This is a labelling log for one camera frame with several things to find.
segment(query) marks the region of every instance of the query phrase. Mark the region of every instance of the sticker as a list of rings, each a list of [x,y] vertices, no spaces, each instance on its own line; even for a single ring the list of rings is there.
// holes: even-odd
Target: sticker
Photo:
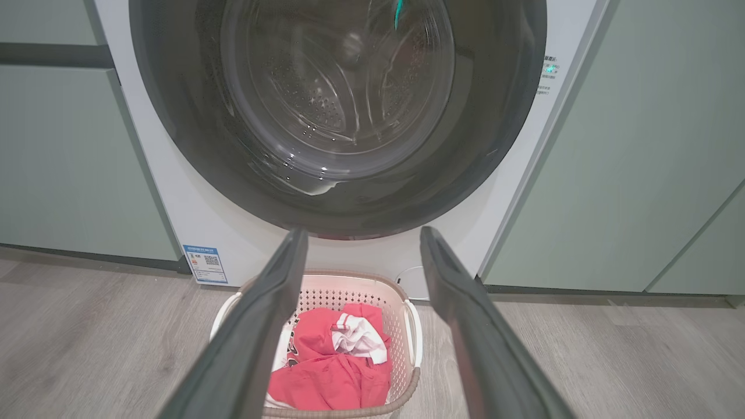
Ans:
[[[218,249],[184,245],[191,272],[197,281],[204,283],[227,283]]]

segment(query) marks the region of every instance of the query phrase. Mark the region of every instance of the cabinet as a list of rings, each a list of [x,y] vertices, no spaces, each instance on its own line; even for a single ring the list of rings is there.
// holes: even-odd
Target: cabinet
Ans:
[[[641,292],[745,179],[745,3],[612,8],[487,284]]]
[[[647,290],[674,294],[745,295],[743,186]]]
[[[0,2],[0,42],[103,45],[93,0]]]
[[[112,69],[0,66],[0,243],[176,261]]]

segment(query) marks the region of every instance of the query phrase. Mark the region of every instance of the red clothing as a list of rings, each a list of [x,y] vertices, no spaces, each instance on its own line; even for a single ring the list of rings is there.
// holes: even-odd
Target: red clothing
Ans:
[[[342,311],[366,318],[390,351],[381,309],[347,304]],[[302,410],[362,409],[385,404],[391,361],[374,365],[370,358],[336,353],[331,328],[339,316],[330,309],[314,309],[298,316],[288,347],[290,366],[274,371],[269,381],[268,393],[274,400]]]

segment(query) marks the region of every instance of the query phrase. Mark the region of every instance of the basket handle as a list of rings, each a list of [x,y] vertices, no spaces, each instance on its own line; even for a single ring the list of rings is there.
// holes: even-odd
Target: basket handle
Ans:
[[[409,321],[406,321],[406,336],[409,338],[409,348],[413,350],[414,367],[422,365],[422,352],[424,340],[422,339],[422,322],[419,320],[419,312],[409,300],[404,301],[404,308]]]
[[[222,307],[220,307],[220,311],[218,311],[218,315],[215,317],[215,321],[212,322],[212,330],[210,330],[209,332],[210,341],[212,340],[212,338],[215,337],[215,333],[218,332],[218,329],[220,329],[220,325],[223,323],[225,314],[228,312],[228,309],[233,304],[233,301],[239,299],[241,295],[241,292],[236,292],[235,294],[231,295],[230,298],[225,301],[225,303],[223,303]]]

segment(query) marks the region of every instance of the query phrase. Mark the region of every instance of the clothes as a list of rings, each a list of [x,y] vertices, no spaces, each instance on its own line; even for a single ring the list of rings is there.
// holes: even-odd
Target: clothes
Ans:
[[[336,353],[368,357],[374,364],[387,361],[383,338],[365,317],[321,308],[304,312],[297,320],[288,347],[289,365]]]
[[[382,341],[387,359],[390,337],[383,333],[382,311],[366,304],[347,304],[342,313],[314,309],[298,316],[288,345],[288,366],[274,371],[269,381],[268,396],[274,403],[302,410],[385,404],[392,362],[376,364],[373,358],[350,354],[366,353],[379,361],[383,348],[377,345]],[[337,353],[337,348],[350,353]]]

